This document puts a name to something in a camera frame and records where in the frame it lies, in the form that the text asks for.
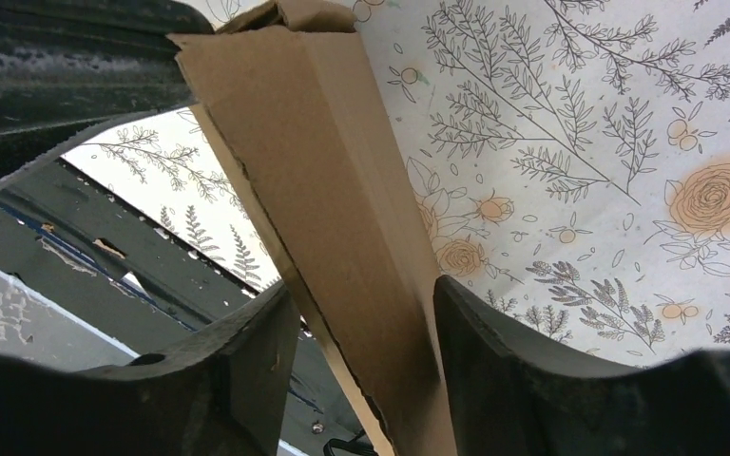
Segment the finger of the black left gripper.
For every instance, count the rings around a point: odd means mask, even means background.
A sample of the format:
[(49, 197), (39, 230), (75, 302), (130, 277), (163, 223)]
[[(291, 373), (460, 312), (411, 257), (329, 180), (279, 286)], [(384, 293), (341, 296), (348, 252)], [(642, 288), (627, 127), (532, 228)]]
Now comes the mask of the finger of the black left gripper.
[(190, 105), (180, 1), (0, 1), (0, 190), (118, 125)]

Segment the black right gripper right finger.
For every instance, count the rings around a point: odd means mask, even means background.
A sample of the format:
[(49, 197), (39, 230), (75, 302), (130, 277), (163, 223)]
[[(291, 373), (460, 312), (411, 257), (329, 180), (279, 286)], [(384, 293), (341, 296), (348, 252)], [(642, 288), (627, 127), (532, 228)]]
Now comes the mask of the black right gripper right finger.
[(730, 350), (647, 369), (496, 312), (450, 276), (436, 331), (461, 455), (730, 455)]

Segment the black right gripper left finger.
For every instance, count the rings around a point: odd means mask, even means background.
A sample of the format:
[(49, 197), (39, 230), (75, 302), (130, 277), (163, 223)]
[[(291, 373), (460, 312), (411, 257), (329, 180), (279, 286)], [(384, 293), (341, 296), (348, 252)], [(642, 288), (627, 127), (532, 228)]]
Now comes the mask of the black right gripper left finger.
[(278, 282), (125, 366), (64, 372), (0, 355), (0, 455), (273, 455), (298, 330)]

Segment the cardboard box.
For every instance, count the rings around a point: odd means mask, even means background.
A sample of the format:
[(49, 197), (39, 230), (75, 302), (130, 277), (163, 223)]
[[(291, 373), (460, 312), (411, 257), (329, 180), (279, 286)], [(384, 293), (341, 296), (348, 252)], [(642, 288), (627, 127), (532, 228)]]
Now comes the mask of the cardboard box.
[(438, 265), (353, 12), (267, 1), (171, 40), (204, 135), (377, 452), (453, 455)]

